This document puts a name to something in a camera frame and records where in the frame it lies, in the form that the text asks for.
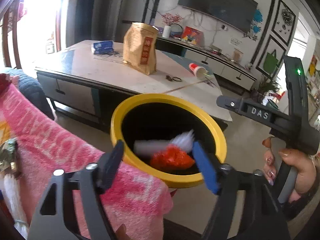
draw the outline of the white vase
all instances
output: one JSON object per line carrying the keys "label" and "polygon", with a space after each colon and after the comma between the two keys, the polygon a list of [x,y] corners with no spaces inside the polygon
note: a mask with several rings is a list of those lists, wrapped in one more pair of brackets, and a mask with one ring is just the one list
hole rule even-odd
{"label": "white vase", "polygon": [[164,38],[169,38],[170,32],[171,32],[171,26],[166,25],[166,26],[163,28],[162,37],[164,37]]}

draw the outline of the paper cup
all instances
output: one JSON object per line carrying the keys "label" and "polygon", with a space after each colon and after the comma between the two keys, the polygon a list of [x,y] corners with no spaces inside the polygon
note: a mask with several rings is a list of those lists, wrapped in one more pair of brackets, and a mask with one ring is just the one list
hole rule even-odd
{"label": "paper cup", "polygon": [[193,74],[198,78],[198,79],[205,79],[205,74],[208,73],[208,71],[196,63],[190,63],[189,64],[189,69],[193,72]]}

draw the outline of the table drawer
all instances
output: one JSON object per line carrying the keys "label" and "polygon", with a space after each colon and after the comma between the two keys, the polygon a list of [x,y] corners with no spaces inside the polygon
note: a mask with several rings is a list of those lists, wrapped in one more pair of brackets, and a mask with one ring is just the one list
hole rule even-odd
{"label": "table drawer", "polygon": [[194,52],[192,50],[188,50],[188,49],[187,49],[184,57],[191,59],[191,60],[194,60],[198,63],[202,63],[202,61],[204,61],[206,59],[206,56],[199,54],[197,52]]}
{"label": "table drawer", "polygon": [[221,76],[247,90],[250,90],[254,83],[254,80],[227,66],[223,69]]}
{"label": "table drawer", "polygon": [[225,67],[228,68],[228,66],[226,66],[225,64],[218,62],[217,60],[214,60],[212,58],[207,58],[205,61],[208,63],[208,66],[212,70],[212,72],[219,76],[221,76],[221,73]]}
{"label": "table drawer", "polygon": [[38,80],[47,97],[72,108],[96,114],[92,88],[43,75],[38,75]]}

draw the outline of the screw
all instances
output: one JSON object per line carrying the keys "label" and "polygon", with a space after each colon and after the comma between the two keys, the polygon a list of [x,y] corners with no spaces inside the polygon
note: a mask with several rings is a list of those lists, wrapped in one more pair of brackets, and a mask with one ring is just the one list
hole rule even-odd
{"label": "screw", "polygon": [[54,175],[54,176],[61,176],[63,173],[64,173],[64,170],[55,170],[55,171],[53,172],[53,175]]}
{"label": "screw", "polygon": [[253,174],[259,177],[263,176],[263,172],[261,170],[254,170]]}
{"label": "screw", "polygon": [[98,164],[97,163],[89,163],[85,168],[87,170],[94,170],[95,168],[98,167]]}
{"label": "screw", "polygon": [[224,163],[221,165],[220,169],[222,169],[223,171],[231,171],[232,167],[230,164]]}

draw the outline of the wall outlet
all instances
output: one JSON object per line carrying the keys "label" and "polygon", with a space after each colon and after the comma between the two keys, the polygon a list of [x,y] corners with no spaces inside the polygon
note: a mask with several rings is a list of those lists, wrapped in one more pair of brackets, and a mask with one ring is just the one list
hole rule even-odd
{"label": "wall outlet", "polygon": [[227,31],[227,30],[228,30],[228,27],[223,24],[223,25],[221,25],[221,29],[224,30],[224,31]]}

